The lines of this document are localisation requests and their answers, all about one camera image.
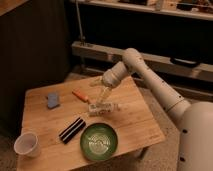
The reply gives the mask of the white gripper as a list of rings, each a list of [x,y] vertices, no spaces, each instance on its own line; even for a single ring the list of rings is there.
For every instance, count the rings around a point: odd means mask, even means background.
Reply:
[[[91,87],[102,86],[102,83],[107,86],[102,88],[97,102],[103,103],[109,96],[110,88],[116,88],[126,76],[127,68],[125,64],[123,62],[118,62],[111,69],[108,69],[102,77],[93,80],[89,84]]]

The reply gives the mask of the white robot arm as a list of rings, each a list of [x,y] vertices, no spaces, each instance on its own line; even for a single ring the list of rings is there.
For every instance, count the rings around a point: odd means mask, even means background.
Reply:
[[[150,69],[134,48],[126,49],[122,60],[91,85],[113,89],[133,73],[144,79],[180,131],[177,171],[213,171],[213,102],[191,104]]]

